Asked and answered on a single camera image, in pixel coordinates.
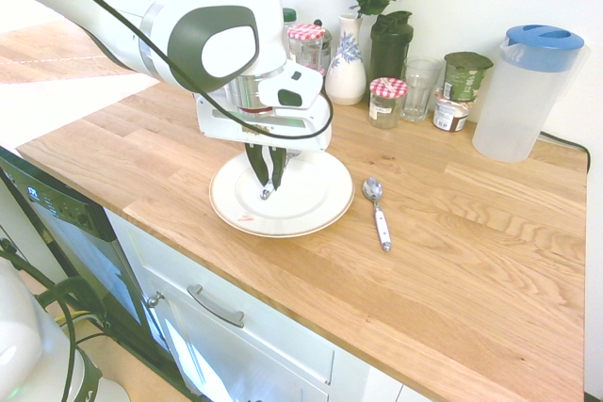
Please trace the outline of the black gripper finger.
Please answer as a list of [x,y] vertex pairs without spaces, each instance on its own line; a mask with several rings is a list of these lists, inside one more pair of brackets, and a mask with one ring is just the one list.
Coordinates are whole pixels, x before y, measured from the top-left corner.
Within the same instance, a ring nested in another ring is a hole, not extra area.
[[269,183],[269,168],[264,158],[264,147],[246,143],[245,153],[257,180],[262,187],[265,187]]
[[285,170],[286,154],[287,150],[284,148],[269,148],[269,155],[272,161],[271,182],[275,190],[279,188],[282,182],[282,177]]

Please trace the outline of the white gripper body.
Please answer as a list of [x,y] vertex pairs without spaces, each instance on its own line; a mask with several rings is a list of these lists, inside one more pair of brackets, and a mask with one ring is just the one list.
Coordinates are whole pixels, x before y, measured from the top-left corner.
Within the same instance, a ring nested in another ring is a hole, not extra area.
[[324,152],[330,145],[332,125],[327,100],[319,95],[306,109],[275,107],[269,112],[244,112],[230,103],[224,92],[211,92],[213,100],[234,117],[284,138],[268,137],[231,120],[195,93],[201,132],[206,137],[310,152]]

